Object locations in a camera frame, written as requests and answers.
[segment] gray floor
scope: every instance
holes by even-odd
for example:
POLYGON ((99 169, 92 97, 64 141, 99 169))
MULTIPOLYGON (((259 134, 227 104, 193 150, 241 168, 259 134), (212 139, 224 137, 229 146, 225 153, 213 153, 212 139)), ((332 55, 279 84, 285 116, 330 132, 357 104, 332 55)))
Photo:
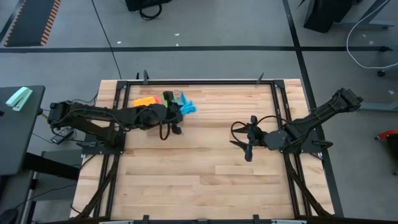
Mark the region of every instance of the gray floor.
MULTIPOLYGON (((307 5, 289 0, 301 46, 344 46, 348 29, 332 28, 327 34, 303 26, 307 5)), ((8 20, 17 0, 0 1, 0 27, 8 20)), ((293 46, 280 0, 174 0, 164 6, 161 17, 143 21, 117 0, 95 0, 99 16, 113 47, 269 45, 293 46)), ((359 19, 373 0, 355 6, 346 21, 359 19)), ((392 1, 378 19, 398 24, 398 1, 392 1)), ((398 28, 358 30, 351 45, 397 45, 398 28)), ((47 48, 107 47, 90 0, 62 1, 47 48)), ((354 52, 366 65, 397 62, 391 52, 354 52)), ((351 88, 368 102, 398 100, 398 72, 379 78, 374 70, 357 66, 346 52, 304 52, 317 104, 339 88, 351 88)), ((123 78, 135 78, 146 69, 151 78, 301 78, 295 52, 118 52, 116 60, 123 78)), ((91 99, 100 80, 118 79, 111 53, 0 54, 0 86, 45 85, 42 103, 91 99)), ((323 125, 331 161, 346 217, 398 220, 398 178, 391 175, 398 163, 384 142, 373 137, 397 128, 394 113, 360 111, 340 114, 323 125)), ((44 119, 34 129, 44 138, 52 134, 44 119)), ((68 142, 53 146, 32 137, 29 151, 76 149, 68 142)), ((66 219, 71 201, 40 203, 34 219, 48 222, 66 219)))

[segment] table leg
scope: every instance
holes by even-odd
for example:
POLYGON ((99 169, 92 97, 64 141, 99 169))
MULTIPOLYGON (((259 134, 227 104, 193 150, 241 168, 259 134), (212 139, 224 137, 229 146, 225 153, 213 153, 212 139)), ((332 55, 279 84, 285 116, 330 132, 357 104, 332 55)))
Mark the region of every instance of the table leg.
POLYGON ((29 152, 25 154, 24 168, 71 180, 78 180, 80 172, 76 167, 55 162, 29 152))
MULTIPOLYGON (((363 14, 363 16, 359 19, 363 19, 366 16, 368 16, 370 13, 374 12, 378 7, 380 7, 382 4, 384 4, 386 2, 386 0, 376 0, 373 5, 363 14)), ((358 27, 365 27, 365 28, 388 28, 388 27, 394 27, 394 23, 393 22, 389 22, 389 21, 374 21, 373 19, 379 14, 379 12, 381 10, 383 10, 383 8, 388 5, 388 2, 385 3, 385 5, 383 5, 383 7, 381 7, 380 9, 377 10, 377 12, 375 12, 374 14, 372 14, 371 16, 369 16, 368 18, 366 18, 364 21, 362 21, 362 23, 360 25, 358 25, 358 27)), ((339 25, 339 26, 355 26, 357 22, 339 22, 336 23, 335 25, 339 25)))

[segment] orange block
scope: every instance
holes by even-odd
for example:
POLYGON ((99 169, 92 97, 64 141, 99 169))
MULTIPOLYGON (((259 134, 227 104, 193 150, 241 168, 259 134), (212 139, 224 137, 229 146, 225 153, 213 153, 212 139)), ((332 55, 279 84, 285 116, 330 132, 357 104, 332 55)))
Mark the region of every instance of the orange block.
POLYGON ((150 97, 133 100, 132 103, 134 104, 134 106, 149 106, 151 104, 157 103, 157 101, 154 96, 150 96, 150 97))

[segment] wheel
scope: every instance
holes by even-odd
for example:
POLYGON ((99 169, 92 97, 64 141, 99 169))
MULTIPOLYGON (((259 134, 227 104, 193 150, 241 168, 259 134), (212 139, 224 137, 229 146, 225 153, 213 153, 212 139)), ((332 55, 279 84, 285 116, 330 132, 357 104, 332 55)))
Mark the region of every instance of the wheel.
POLYGON ((383 72, 383 71, 378 71, 378 72, 377 72, 377 75, 378 75, 378 77, 383 77, 383 76, 386 75, 386 73, 383 72))

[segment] blue toy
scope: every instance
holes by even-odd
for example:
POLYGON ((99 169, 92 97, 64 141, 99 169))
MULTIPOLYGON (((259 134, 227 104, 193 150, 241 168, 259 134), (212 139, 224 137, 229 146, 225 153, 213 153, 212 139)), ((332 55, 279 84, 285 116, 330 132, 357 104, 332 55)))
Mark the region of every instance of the blue toy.
POLYGON ((180 110, 181 110, 181 114, 183 114, 183 115, 194 113, 197 111, 197 107, 193 104, 193 101, 192 100, 188 101, 187 98, 185 97, 183 91, 181 91, 181 93, 180 93, 180 99, 179 99, 178 104, 182 105, 180 110))

